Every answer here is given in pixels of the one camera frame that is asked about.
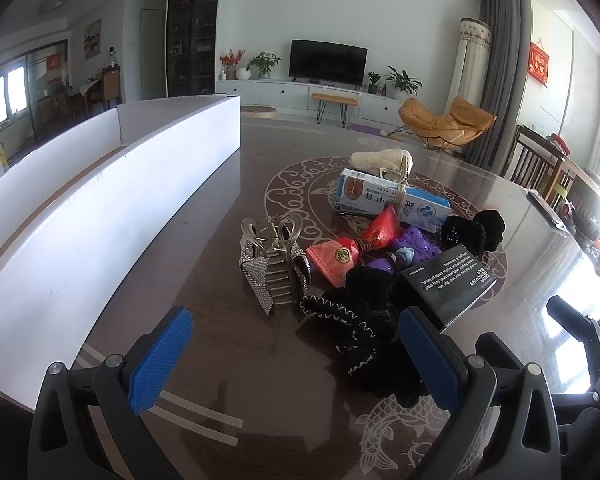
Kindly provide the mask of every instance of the round floor cushion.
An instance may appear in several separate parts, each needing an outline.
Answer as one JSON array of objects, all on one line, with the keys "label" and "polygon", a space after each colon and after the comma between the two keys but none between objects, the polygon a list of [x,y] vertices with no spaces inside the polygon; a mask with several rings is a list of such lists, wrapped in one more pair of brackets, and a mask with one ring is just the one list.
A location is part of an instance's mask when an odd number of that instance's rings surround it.
[{"label": "round floor cushion", "polygon": [[278,110],[271,106],[241,105],[240,115],[258,119],[273,119],[278,116]]}]

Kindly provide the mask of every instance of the metal screw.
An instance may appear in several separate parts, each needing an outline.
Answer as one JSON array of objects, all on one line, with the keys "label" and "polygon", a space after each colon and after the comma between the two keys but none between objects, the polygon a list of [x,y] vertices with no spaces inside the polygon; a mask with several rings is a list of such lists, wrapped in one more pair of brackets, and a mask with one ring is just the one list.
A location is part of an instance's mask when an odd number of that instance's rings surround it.
[{"label": "metal screw", "polygon": [[62,370],[62,363],[59,362],[52,363],[49,368],[46,369],[51,375],[59,374],[60,370]]},{"label": "metal screw", "polygon": [[529,370],[529,373],[532,375],[540,375],[542,373],[542,368],[536,363],[529,363],[526,366],[526,369]]},{"label": "metal screw", "polygon": [[120,363],[122,362],[122,355],[118,355],[118,354],[110,355],[109,357],[107,357],[106,361],[104,361],[104,362],[107,365],[107,367],[115,368],[116,366],[119,366]]},{"label": "metal screw", "polygon": [[479,355],[470,355],[468,361],[469,364],[474,368],[482,368],[484,366],[484,359]]}]

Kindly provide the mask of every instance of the television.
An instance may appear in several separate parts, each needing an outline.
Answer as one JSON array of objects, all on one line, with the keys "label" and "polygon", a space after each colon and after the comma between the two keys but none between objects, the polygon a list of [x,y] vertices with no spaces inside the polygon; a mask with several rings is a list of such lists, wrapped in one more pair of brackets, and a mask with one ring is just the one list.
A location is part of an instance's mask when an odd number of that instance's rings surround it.
[{"label": "television", "polygon": [[304,77],[362,86],[365,76],[366,48],[292,40],[289,77]]}]

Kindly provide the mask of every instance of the door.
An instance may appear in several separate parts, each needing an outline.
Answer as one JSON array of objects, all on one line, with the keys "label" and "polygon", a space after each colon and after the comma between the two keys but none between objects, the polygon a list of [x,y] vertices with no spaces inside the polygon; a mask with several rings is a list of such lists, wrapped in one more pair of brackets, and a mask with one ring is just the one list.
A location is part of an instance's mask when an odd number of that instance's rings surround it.
[{"label": "door", "polygon": [[140,10],[142,100],[167,97],[164,79],[164,11]]}]

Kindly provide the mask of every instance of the vase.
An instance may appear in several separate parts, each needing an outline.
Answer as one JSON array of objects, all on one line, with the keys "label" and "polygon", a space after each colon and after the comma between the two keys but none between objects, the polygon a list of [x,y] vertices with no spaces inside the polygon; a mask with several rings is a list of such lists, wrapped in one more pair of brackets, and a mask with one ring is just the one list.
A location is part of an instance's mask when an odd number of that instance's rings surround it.
[{"label": "vase", "polygon": [[403,103],[409,97],[411,97],[411,94],[409,92],[407,92],[406,90],[400,90],[399,88],[394,89],[394,99],[396,101],[400,101],[401,103]]},{"label": "vase", "polygon": [[240,81],[247,81],[247,79],[251,79],[251,70],[248,68],[239,68],[235,71],[235,76]]}]

